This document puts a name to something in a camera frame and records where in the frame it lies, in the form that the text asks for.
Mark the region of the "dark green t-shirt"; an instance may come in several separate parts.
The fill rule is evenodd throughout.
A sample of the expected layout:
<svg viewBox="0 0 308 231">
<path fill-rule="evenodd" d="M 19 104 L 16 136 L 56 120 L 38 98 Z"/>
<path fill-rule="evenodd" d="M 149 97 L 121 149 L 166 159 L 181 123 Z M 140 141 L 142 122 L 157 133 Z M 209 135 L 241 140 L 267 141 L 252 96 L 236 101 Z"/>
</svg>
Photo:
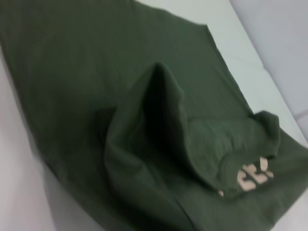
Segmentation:
<svg viewBox="0 0 308 231">
<path fill-rule="evenodd" d="M 270 231 L 308 149 L 254 113 L 207 25 L 135 0 L 0 0 L 38 152 L 105 231 Z"/>
</svg>

